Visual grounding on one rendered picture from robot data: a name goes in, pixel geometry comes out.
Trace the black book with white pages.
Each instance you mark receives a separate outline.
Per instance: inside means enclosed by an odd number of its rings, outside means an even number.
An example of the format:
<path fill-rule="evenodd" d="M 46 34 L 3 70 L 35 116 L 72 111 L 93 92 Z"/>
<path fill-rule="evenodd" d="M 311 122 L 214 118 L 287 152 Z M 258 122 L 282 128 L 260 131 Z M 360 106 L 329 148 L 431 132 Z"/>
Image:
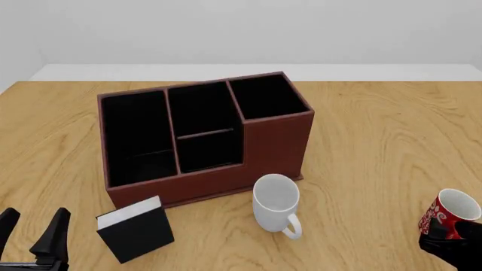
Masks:
<path fill-rule="evenodd" d="M 96 217 L 97 233 L 120 263 L 175 241 L 159 196 Z"/>

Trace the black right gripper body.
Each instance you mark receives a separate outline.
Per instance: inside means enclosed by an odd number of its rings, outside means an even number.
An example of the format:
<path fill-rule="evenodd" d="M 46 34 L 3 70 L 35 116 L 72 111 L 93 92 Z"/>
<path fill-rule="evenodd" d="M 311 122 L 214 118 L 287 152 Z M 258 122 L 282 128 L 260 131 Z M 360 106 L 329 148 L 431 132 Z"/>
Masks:
<path fill-rule="evenodd" d="M 436 253 L 435 256 L 454 266 L 456 271 L 482 271 L 482 252 Z"/>

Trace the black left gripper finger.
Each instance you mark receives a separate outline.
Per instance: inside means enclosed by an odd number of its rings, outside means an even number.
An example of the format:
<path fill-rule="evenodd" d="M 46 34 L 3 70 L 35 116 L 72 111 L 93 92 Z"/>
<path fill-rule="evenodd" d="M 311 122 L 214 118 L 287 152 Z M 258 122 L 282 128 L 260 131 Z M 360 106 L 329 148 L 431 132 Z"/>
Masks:
<path fill-rule="evenodd" d="M 68 263 L 67 236 L 71 213 L 59 208 L 40 239 L 30 248 L 37 265 L 53 265 L 57 261 Z"/>
<path fill-rule="evenodd" d="M 0 214 L 0 256 L 19 218 L 20 213 L 12 207 L 8 207 Z"/>

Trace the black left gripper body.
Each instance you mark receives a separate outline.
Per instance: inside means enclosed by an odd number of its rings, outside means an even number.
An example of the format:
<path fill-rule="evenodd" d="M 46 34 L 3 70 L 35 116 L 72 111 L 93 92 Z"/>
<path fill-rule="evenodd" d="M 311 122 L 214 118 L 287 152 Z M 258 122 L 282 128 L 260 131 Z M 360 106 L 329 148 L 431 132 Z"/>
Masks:
<path fill-rule="evenodd" d="M 36 263 L 0 263 L 0 271 L 63 271 L 63 262 L 40 265 Z"/>

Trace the red-brown desk caddy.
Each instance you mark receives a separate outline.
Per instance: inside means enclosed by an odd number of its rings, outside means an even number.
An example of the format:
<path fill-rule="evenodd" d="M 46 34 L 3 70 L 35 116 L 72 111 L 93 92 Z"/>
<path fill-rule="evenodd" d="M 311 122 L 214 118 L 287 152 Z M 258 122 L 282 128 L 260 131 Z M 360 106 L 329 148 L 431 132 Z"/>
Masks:
<path fill-rule="evenodd" d="M 97 96 L 105 189 L 117 208 L 163 207 L 301 180 L 315 116 L 283 72 Z"/>

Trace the red mug with white pattern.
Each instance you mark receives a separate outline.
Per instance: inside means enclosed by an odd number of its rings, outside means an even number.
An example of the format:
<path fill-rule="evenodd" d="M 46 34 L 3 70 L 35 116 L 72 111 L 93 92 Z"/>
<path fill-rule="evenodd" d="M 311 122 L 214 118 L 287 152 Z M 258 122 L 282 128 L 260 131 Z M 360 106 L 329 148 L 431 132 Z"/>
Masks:
<path fill-rule="evenodd" d="M 457 189 L 441 190 L 427 212 L 420 218 L 418 228 L 421 234 L 429 234 L 429 226 L 434 218 L 436 222 L 448 229 L 442 234 L 445 239 L 461 239 L 456 232 L 455 223 L 459 221 L 476 221 L 482 216 L 482 208 L 478 202 Z"/>

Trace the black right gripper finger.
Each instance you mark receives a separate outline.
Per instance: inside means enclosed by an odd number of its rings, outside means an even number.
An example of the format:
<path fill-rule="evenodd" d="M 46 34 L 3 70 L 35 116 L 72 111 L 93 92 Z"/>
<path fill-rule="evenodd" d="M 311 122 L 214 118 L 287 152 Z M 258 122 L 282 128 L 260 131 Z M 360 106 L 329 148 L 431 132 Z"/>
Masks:
<path fill-rule="evenodd" d="M 455 230 L 469 245 L 482 246 L 482 224 L 473 221 L 457 221 Z"/>
<path fill-rule="evenodd" d="M 420 248 L 440 259 L 460 257 L 467 248 L 467 242 L 463 239 L 445 239 L 447 232 L 447 227 L 439 223 L 437 218 L 432 218 L 429 222 L 428 232 L 420 234 Z"/>

